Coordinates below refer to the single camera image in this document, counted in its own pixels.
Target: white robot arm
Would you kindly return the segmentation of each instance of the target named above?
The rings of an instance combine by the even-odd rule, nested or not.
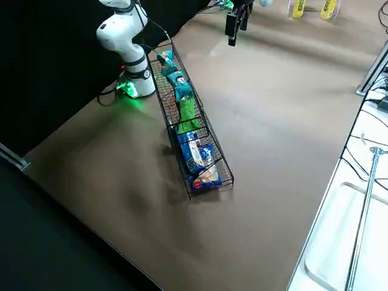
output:
[[[148,22],[146,12],[137,0],[99,0],[114,9],[115,14],[105,20],[97,29],[97,38],[102,46],[118,53],[125,65],[125,79],[130,80],[137,91],[136,96],[149,96],[155,91],[144,49],[133,44]]]

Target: black wire basket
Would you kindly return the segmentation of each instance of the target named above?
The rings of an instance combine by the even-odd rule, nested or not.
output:
[[[161,74],[162,65],[156,59],[156,52],[161,53],[166,50],[172,50],[173,52],[173,62],[178,66],[178,69],[182,71],[188,80],[191,88],[194,92],[195,99],[195,117],[192,119],[187,119],[185,121],[180,121],[180,115],[178,106],[175,100],[174,89],[167,82],[167,78]],[[163,42],[161,45],[153,48],[153,51],[148,55],[149,65],[152,71],[152,78],[155,82],[156,94],[159,99],[159,103],[162,109],[162,114],[164,117],[164,121],[166,122],[167,131],[169,133],[169,138],[171,141],[171,145],[174,149],[176,158],[178,160],[179,168],[181,170],[181,174],[184,180],[184,184],[189,194],[189,198],[196,195],[200,195],[204,192],[208,192],[209,190],[215,189],[227,189],[232,188],[234,183],[234,176],[230,170],[230,167],[225,159],[222,148],[217,140],[215,132],[210,124],[210,121],[203,109],[203,104],[195,90],[193,82],[191,81],[189,74],[184,67],[181,58],[179,57],[178,52],[176,51],[176,47],[174,46],[172,41]],[[188,170],[186,163],[184,162],[184,157],[181,151],[181,144],[187,143],[187,141],[182,141],[179,139],[179,135],[185,133],[177,133],[177,127],[187,121],[196,120],[197,126],[196,130],[192,130],[191,133],[195,136],[195,139],[190,141],[195,141],[200,145],[212,145],[213,149],[213,159],[212,162],[207,164],[200,172],[198,172],[195,176]],[[214,170],[219,176],[219,183],[216,186],[209,187],[206,189],[197,190],[193,186],[193,180],[196,178],[202,178],[208,172]]]

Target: black backdrop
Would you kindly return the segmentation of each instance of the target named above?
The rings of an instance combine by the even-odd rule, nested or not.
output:
[[[141,3],[173,36],[209,0]],[[25,155],[115,80],[121,60],[95,32],[111,14],[98,0],[2,3],[1,143]],[[158,33],[149,23],[139,37],[156,45],[163,40]]]

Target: white table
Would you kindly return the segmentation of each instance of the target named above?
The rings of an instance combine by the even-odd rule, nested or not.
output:
[[[371,91],[367,99],[382,99]],[[388,114],[365,102],[362,109],[388,124]],[[373,116],[360,112],[351,131],[353,136],[365,134],[366,139],[388,144],[388,128]],[[369,173],[372,166],[371,146],[388,150],[387,146],[350,137],[346,146]],[[341,156],[368,180],[357,163],[345,150]],[[388,155],[382,156],[376,178],[388,178]],[[388,188],[388,180],[380,181]],[[289,284],[289,291],[344,290],[352,255],[356,229],[367,182],[360,180],[343,159],[339,159],[321,206],[310,230]],[[369,214],[361,247],[354,290],[388,290],[388,191],[374,184]]]

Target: yellow bottle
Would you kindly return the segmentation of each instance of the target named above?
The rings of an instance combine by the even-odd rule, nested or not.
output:
[[[328,20],[332,17],[335,4],[336,4],[336,0],[326,0],[326,3],[321,10],[321,18],[323,20]]]
[[[296,3],[292,9],[292,17],[293,18],[302,17],[305,3],[306,3],[306,0],[296,0]]]

